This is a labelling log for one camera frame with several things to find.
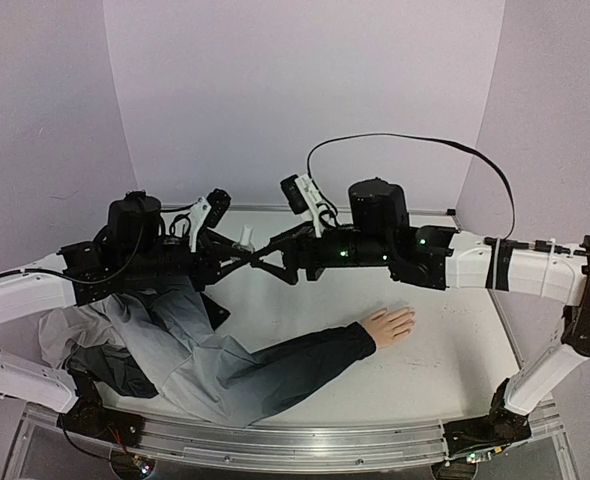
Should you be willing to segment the clear nail polish bottle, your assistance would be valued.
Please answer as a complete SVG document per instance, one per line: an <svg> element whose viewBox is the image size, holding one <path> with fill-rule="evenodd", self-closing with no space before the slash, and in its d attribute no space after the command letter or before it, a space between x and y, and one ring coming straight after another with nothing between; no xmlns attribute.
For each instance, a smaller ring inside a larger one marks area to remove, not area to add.
<svg viewBox="0 0 590 480"><path fill-rule="evenodd" d="M234 246L241 251L253 253L255 247L252 244L253 228L249 225L242 227L239 239L234 243Z"/></svg>

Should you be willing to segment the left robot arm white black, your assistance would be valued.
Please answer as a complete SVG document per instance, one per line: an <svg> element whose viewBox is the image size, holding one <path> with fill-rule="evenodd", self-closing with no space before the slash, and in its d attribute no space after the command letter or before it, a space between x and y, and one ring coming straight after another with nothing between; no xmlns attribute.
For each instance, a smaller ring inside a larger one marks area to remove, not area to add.
<svg viewBox="0 0 590 480"><path fill-rule="evenodd" d="M0 351L0 394L67 413L91 437L108 411L83 397L88 377L121 398L161 398L208 419L251 423L287 405L278 363L261 364L210 323L201 294L212 262L181 245L139 249L120 274L109 248L75 244L0 273L0 325L40 316L42 363Z"/></svg>

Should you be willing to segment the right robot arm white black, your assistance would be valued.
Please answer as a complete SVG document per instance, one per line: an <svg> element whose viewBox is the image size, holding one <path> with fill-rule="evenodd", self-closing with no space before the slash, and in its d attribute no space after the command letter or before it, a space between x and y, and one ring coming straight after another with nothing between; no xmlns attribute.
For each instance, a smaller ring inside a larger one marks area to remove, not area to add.
<svg viewBox="0 0 590 480"><path fill-rule="evenodd" d="M348 190L352 222L333 226L331 208L307 175L281 183L303 224L270 240L251 264L294 285L328 268L385 267L392 280L434 289L487 289L562 303L559 326L534 360L498 390L495 405L520 416L590 359L590 235L580 244L483 237L410 224L401 186L380 178Z"/></svg>

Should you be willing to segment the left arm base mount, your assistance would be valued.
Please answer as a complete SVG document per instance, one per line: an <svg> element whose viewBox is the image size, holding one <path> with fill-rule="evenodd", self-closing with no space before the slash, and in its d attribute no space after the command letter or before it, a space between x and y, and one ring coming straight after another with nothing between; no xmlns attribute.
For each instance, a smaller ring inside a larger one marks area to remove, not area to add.
<svg viewBox="0 0 590 480"><path fill-rule="evenodd" d="M89 377L74 376L73 379L77 400L68 412L60 413L57 420L69 445L86 456L107 461L119 479L150 479L156 461L133 451L141 444L145 418L106 407ZM76 444L71 433L108 442L111 450L107 456L93 453Z"/></svg>

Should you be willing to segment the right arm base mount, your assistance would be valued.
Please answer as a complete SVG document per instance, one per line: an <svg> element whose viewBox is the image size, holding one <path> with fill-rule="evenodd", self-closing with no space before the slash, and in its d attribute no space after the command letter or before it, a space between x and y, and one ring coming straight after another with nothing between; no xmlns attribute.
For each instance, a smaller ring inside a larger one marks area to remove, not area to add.
<svg viewBox="0 0 590 480"><path fill-rule="evenodd" d="M528 440L532 431L528 416L507 409L504 394L509 379L495 391L489 412L484 416L451 420L444 424L448 459L464 458L477 452L494 451Z"/></svg>

